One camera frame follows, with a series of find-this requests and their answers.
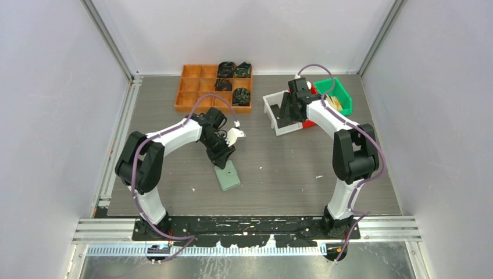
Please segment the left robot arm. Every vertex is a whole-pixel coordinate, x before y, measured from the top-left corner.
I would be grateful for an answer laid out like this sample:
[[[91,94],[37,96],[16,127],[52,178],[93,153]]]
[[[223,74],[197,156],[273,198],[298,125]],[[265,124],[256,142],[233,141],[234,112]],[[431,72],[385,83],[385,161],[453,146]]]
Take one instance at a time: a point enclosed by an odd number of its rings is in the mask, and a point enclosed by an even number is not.
[[[210,108],[206,113],[192,113],[169,128],[149,134],[134,131],[128,136],[115,174],[129,188],[147,233],[154,239],[164,239],[170,231],[169,212],[158,191],[164,158],[184,145],[201,142],[211,163],[225,169],[237,139],[245,137],[239,121],[224,131],[226,122],[221,110]]]

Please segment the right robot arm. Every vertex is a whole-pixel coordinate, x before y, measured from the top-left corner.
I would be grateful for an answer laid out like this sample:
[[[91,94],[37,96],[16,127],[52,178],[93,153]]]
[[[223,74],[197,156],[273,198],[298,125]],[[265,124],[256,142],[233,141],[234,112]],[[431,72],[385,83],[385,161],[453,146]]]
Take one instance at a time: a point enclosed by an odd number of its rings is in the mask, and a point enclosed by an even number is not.
[[[313,94],[304,77],[288,82],[278,117],[288,122],[309,120],[333,139],[332,166],[337,182],[320,226],[327,237],[336,239],[351,229],[359,189],[379,168],[374,128],[347,119],[325,95]]]

